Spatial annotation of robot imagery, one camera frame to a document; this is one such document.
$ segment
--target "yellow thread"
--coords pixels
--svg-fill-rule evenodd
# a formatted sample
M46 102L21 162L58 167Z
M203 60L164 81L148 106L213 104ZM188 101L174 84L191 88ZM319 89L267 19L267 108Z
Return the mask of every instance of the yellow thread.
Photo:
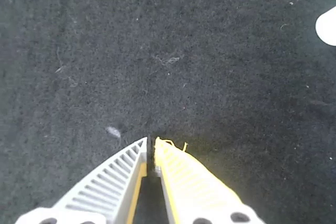
M183 145L183 150L182 150L182 152L185 152L185 150L187 149L187 145L188 145L188 143L187 143L187 142L184 142L184 145Z

